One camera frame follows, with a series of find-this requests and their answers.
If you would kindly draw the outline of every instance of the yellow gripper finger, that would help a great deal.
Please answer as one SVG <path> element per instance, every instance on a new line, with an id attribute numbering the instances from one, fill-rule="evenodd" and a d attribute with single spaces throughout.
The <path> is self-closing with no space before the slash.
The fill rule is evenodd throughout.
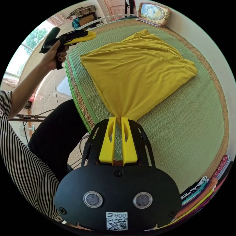
<path id="1" fill-rule="evenodd" d="M 103 140 L 102 149 L 99 155 L 99 161 L 102 163 L 111 163 L 113 165 L 115 152 L 115 128 L 116 117 L 110 117 Z"/>
<path id="2" fill-rule="evenodd" d="M 128 118 L 121 117 L 123 165 L 138 160 Z"/>
<path id="3" fill-rule="evenodd" d="M 97 36 L 97 34 L 95 32 L 88 31 L 88 35 L 87 36 L 73 39 L 70 42 L 65 43 L 64 45 L 65 46 L 69 46 L 71 44 L 76 44 L 76 43 L 80 43 L 80 42 L 89 41 L 89 40 L 92 40 L 92 39 L 96 38 L 96 36 Z"/>

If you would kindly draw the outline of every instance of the qr code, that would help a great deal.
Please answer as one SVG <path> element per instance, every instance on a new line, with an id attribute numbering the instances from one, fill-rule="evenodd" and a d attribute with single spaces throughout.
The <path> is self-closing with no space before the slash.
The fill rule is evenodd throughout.
<path id="1" fill-rule="evenodd" d="M 107 230 L 128 230 L 128 219 L 107 219 Z"/>
<path id="2" fill-rule="evenodd" d="M 107 212 L 106 213 L 107 230 L 128 230 L 127 212 Z"/>

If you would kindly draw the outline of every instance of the cardboard box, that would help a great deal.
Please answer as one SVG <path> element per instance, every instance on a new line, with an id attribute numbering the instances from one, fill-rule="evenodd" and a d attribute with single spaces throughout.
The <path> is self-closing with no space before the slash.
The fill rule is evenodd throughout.
<path id="1" fill-rule="evenodd" d="M 85 17 L 81 18 L 81 19 L 79 20 L 79 24 L 80 24 L 81 26 L 83 26 L 83 25 L 85 25 L 85 24 L 87 24 L 87 23 L 89 23 L 89 22 L 91 22 L 91 21 L 93 21 L 93 20 L 95 20 L 95 18 L 94 18 L 94 16 L 93 16 L 93 14 L 91 14 L 91 15 L 88 15 L 88 16 L 85 16 Z"/>

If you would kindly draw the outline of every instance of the woven straw mat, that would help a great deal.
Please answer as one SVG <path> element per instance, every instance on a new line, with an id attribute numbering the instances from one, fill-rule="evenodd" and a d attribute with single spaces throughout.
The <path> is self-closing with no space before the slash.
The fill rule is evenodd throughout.
<path id="1" fill-rule="evenodd" d="M 135 19 L 116 21 L 93 29 L 97 38 L 70 50 L 65 62 L 78 112 L 89 132 L 112 116 L 103 104 L 79 56 L 147 29 L 195 63 L 198 74 L 137 122 L 151 142 L 156 167 L 169 174 L 183 192 L 202 176 L 217 169 L 228 146 L 228 112 L 225 97 L 213 69 L 183 37 L 169 28 Z M 115 158 L 122 159 L 121 131 L 116 128 Z"/>

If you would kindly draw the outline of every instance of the tree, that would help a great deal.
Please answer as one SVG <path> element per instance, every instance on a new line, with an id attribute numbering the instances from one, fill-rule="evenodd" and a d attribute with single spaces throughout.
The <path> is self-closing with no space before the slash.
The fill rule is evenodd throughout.
<path id="1" fill-rule="evenodd" d="M 29 36 L 26 38 L 25 45 L 34 49 L 35 46 L 46 36 L 47 33 L 48 33 L 48 31 L 45 28 L 33 30 L 29 34 Z M 28 55 L 31 54 L 32 51 L 30 49 L 28 49 L 26 47 L 24 49 Z"/>
<path id="2" fill-rule="evenodd" d="M 20 73 L 21 73 L 21 71 L 22 71 L 24 65 L 25 65 L 25 64 L 23 64 L 23 65 L 21 65 L 21 66 L 19 67 L 19 69 L 18 69 L 18 71 L 17 71 L 17 75 L 20 75 Z"/>

